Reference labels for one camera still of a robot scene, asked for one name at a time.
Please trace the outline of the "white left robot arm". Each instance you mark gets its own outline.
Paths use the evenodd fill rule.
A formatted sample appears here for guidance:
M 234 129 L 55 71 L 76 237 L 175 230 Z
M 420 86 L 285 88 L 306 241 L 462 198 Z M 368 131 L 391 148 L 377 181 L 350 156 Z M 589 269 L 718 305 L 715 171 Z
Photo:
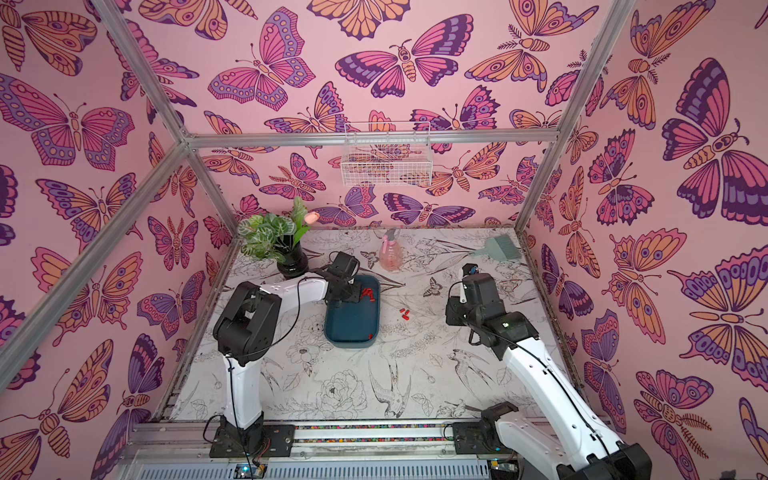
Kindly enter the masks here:
M 360 287 L 359 260 L 348 253 L 332 262 L 279 283 L 240 283 L 213 327 L 213 338 L 227 375 L 226 421 L 239 430 L 251 428 L 263 417 L 259 379 L 262 358 L 288 336 L 276 335 L 286 313 L 300 314 L 306 304 L 324 301 L 356 303 Z

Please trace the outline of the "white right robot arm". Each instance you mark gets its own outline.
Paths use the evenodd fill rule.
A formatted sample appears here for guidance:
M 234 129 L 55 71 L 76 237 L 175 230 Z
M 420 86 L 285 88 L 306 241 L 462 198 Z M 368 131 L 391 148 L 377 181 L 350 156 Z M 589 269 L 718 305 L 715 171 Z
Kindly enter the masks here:
M 458 294 L 446 302 L 446 323 L 470 329 L 472 345 L 490 349 L 527 389 L 553 429 L 540 430 L 509 402 L 484 410 L 498 442 L 547 479 L 648 479 L 652 461 L 625 443 L 577 393 L 552 360 L 528 318 L 507 311 L 496 282 L 477 265 L 461 269 Z

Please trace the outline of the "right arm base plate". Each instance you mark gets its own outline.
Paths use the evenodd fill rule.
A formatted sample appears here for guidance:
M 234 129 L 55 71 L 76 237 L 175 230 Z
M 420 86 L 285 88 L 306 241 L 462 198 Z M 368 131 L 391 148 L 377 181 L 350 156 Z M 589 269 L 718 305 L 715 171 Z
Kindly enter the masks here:
M 512 451 L 499 440 L 495 424 L 487 419 L 451 425 L 454 450 L 462 455 L 504 455 Z

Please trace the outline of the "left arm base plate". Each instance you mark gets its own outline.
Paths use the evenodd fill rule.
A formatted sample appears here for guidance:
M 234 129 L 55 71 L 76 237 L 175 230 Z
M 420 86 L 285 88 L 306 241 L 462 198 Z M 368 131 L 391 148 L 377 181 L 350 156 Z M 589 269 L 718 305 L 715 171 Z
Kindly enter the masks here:
M 292 424 L 271 424 L 262 420 L 246 429 L 238 429 L 222 418 L 209 450 L 210 458 L 251 459 L 289 457 L 296 427 Z

